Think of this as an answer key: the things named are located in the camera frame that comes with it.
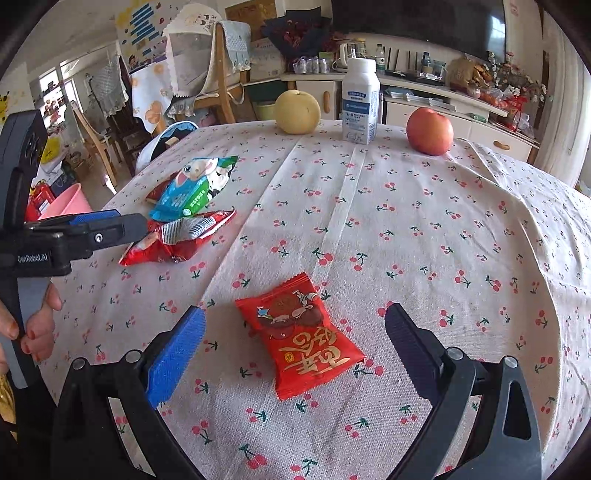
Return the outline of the person's left hand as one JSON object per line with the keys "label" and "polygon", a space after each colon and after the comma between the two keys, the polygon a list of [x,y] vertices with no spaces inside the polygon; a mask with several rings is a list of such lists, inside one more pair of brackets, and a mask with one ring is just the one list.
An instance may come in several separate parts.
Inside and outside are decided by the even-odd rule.
{"label": "person's left hand", "polygon": [[26,333],[20,337],[16,320],[1,304],[1,336],[10,341],[19,340],[22,351],[36,363],[48,359],[54,348],[55,322],[53,314],[60,311],[62,301],[55,285],[50,282],[41,308],[29,317]]}

